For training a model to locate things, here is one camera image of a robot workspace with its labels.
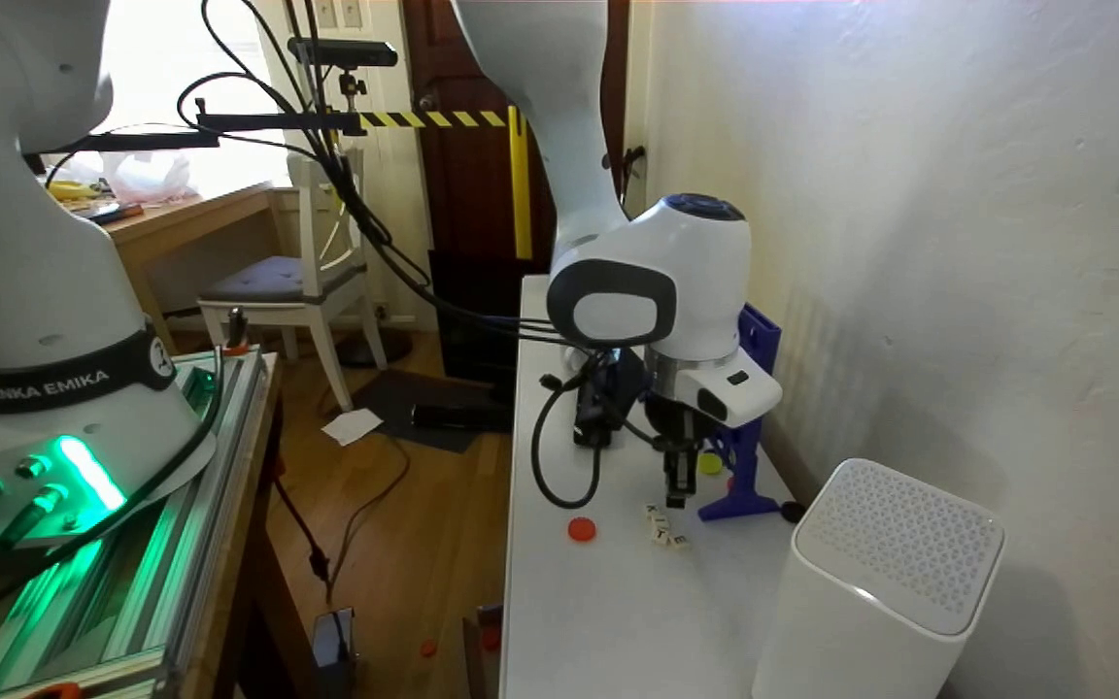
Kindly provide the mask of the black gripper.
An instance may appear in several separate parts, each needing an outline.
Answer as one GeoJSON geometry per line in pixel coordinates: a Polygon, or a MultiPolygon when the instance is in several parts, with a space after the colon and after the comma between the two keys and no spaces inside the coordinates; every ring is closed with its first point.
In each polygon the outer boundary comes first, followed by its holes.
{"type": "Polygon", "coordinates": [[[782,383],[747,353],[724,361],[675,361],[649,353],[644,414],[665,454],[665,504],[696,491],[701,441],[757,424],[782,405],[782,383]]]}

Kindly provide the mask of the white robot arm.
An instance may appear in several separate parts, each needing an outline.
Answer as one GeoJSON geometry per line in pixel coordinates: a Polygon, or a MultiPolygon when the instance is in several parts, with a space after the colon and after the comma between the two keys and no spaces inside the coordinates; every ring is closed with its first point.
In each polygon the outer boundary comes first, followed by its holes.
{"type": "MultiPolygon", "coordinates": [[[[487,79],[531,120],[557,203],[549,318],[583,353],[639,344],[649,394],[747,425],[782,383],[738,344],[751,227],[706,192],[630,218],[601,159],[601,0],[450,0],[487,79]]],[[[115,244],[29,170],[108,112],[108,0],[0,0],[0,433],[108,425],[115,480],[149,488],[194,433],[115,244]]]]}

